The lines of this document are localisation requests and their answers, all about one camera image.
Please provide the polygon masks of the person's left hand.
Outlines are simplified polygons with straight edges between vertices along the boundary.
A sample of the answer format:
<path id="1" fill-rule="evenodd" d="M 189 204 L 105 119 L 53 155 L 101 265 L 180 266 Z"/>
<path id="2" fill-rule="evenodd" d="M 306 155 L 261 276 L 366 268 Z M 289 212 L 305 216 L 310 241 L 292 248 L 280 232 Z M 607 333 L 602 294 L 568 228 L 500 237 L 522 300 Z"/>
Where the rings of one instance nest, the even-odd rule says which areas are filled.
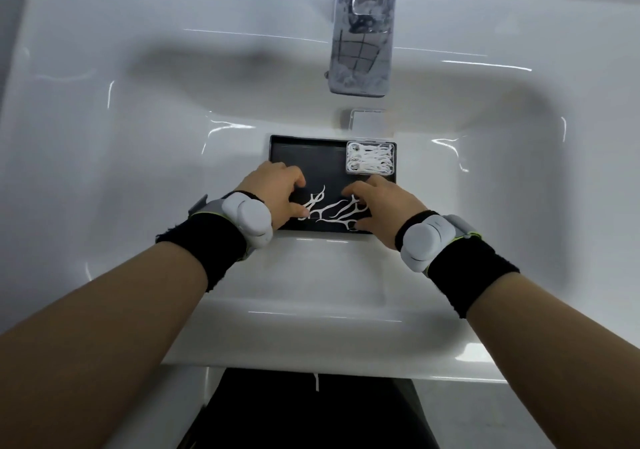
<path id="1" fill-rule="evenodd" d="M 271 213 L 272 227 L 277 230 L 289 221 L 284 218 L 284 212 L 291 194 L 295 188 L 305 185 L 306 179 L 298 166 L 266 161 L 247 175 L 234 191 L 253 194 L 263 201 Z"/>

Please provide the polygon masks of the person's right hand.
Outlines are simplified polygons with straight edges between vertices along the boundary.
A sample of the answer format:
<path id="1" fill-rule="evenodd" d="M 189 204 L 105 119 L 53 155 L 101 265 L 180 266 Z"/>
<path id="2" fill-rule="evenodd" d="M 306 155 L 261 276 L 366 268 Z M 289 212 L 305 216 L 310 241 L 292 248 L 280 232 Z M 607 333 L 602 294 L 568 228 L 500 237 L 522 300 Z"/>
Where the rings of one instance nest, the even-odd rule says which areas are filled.
<path id="1" fill-rule="evenodd" d="M 375 219 L 375 232 L 370 233 L 384 246 L 395 251 L 399 251 L 396 236 L 405 223 L 428 211 L 416 196 L 378 175 L 351 183 L 342 190 L 342 195 L 354 195 L 370 209 L 370 217 Z"/>

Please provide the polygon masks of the person's left forearm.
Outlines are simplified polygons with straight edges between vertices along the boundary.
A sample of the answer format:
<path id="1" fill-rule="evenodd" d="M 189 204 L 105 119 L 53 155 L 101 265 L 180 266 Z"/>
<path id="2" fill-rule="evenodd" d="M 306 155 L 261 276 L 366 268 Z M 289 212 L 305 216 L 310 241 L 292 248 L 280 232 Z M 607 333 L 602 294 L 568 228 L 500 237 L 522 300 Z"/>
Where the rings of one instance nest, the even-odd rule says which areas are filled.
<path id="1" fill-rule="evenodd" d="M 0 449 L 100 449 L 206 287 L 162 242 L 0 335 Z"/>

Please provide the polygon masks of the person's right forearm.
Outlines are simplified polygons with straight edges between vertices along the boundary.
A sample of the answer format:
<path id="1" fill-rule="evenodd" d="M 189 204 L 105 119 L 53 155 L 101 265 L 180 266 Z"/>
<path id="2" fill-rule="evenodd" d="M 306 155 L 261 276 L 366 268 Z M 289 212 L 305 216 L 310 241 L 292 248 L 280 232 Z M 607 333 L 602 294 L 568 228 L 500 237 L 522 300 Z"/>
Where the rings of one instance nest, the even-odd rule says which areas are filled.
<path id="1" fill-rule="evenodd" d="M 556 449 L 640 449 L 640 348 L 516 273 L 467 321 Z"/>

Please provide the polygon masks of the loose scattered white floss picks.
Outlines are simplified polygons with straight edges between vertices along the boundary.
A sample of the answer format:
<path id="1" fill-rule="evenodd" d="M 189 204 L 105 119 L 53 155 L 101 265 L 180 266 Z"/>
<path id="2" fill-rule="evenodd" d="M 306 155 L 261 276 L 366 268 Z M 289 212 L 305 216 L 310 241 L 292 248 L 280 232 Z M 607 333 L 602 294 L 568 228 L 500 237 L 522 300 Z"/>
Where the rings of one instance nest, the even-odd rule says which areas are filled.
<path id="1" fill-rule="evenodd" d="M 308 224 L 311 231 L 355 233 L 357 221 L 371 216 L 370 209 L 354 195 L 338 200 L 326 196 L 326 186 L 317 193 L 310 193 L 303 203 L 308 216 L 297 218 L 295 222 Z"/>

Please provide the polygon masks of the white wrist tracker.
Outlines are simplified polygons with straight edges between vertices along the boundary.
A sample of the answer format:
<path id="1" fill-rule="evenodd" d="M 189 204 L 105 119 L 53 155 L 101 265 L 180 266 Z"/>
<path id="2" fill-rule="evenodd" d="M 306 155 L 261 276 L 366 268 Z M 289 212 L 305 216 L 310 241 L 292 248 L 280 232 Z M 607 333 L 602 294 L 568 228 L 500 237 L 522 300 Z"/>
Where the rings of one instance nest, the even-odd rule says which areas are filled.
<path id="1" fill-rule="evenodd" d="M 412 272 L 428 277 L 428 267 L 452 242 L 482 235 L 457 215 L 432 215 L 402 235 L 401 259 Z"/>
<path id="2" fill-rule="evenodd" d="M 235 191 L 213 201 L 208 201 L 204 195 L 188 210 L 188 216 L 200 213 L 223 217 L 239 230 L 246 241 L 246 251 L 241 260 L 263 249 L 273 238 L 271 213 L 265 203 L 253 194 Z"/>

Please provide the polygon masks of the black rectangular tray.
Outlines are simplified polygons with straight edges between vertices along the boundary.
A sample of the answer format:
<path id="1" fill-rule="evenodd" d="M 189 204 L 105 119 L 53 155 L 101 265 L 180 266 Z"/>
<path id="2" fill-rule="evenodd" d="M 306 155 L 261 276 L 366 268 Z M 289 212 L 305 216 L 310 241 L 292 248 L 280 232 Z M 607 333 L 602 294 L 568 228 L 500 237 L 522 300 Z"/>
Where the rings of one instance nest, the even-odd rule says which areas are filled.
<path id="1" fill-rule="evenodd" d="M 394 142 L 366 139 L 304 138 L 272 135 L 269 139 L 269 160 L 298 166 L 306 185 L 297 187 L 289 200 L 303 204 L 310 193 L 326 186 L 327 199 L 338 200 L 345 196 L 342 190 L 355 181 L 365 181 L 371 174 L 379 174 L 396 182 L 397 145 Z M 309 225 L 287 221 L 281 230 L 315 233 L 345 233 L 311 231 Z M 345 234 L 361 234 L 361 231 Z"/>

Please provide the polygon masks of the black wristband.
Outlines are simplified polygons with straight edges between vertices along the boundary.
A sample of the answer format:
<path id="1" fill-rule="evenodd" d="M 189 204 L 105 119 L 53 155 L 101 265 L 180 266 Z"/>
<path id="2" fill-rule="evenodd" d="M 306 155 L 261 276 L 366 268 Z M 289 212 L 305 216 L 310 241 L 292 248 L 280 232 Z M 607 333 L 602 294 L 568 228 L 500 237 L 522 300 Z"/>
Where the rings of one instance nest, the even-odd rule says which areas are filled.
<path id="1" fill-rule="evenodd" d="M 228 269 L 244 260 L 249 245 L 240 230 L 217 213 L 196 213 L 181 224 L 156 235 L 155 243 L 169 242 L 185 249 L 203 267 L 210 292 Z"/>
<path id="2" fill-rule="evenodd" d="M 520 270 L 477 235 L 454 240 L 426 269 L 461 319 L 491 284 L 511 273 Z"/>

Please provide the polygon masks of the chrome rectangular overflow cover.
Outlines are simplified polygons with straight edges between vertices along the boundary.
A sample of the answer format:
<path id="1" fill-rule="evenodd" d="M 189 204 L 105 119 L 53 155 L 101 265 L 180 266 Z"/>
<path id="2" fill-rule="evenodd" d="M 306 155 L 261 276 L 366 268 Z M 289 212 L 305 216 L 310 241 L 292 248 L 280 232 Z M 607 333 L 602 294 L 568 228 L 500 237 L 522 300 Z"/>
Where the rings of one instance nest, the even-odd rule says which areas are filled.
<path id="1" fill-rule="evenodd" d="M 340 129 L 349 137 L 381 140 L 391 137 L 386 111 L 371 108 L 343 110 L 339 114 Z"/>

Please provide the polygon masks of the white ceramic washbasin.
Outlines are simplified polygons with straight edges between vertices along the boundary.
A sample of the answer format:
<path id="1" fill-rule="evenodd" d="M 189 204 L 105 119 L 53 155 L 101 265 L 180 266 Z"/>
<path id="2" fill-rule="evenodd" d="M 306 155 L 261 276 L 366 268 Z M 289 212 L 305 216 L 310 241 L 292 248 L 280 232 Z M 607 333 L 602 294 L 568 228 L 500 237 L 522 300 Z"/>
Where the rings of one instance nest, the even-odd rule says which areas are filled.
<path id="1" fill-rule="evenodd" d="M 640 0 L 397 0 L 330 93 L 333 0 L 26 0 L 0 119 L 0 330 L 148 247 L 272 135 L 384 111 L 397 182 L 640 347 Z"/>

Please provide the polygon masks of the chrome faucet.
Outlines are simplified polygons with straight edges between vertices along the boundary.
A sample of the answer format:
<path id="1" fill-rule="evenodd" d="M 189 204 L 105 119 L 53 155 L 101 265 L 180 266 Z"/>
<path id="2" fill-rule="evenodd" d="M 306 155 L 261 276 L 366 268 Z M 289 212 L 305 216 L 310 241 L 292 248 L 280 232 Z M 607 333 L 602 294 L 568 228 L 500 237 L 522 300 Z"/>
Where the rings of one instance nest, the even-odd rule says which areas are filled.
<path id="1" fill-rule="evenodd" d="M 396 0 L 334 0 L 332 93 L 380 98 L 390 88 Z"/>

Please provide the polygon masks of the black clothing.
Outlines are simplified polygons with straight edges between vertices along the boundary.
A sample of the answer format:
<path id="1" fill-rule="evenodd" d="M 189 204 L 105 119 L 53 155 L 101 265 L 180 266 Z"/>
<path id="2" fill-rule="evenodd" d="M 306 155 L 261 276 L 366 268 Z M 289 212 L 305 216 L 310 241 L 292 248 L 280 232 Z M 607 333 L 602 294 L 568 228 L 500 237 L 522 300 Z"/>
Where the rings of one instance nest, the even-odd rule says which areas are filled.
<path id="1" fill-rule="evenodd" d="M 410 379 L 228 368 L 189 449 L 440 449 Z"/>

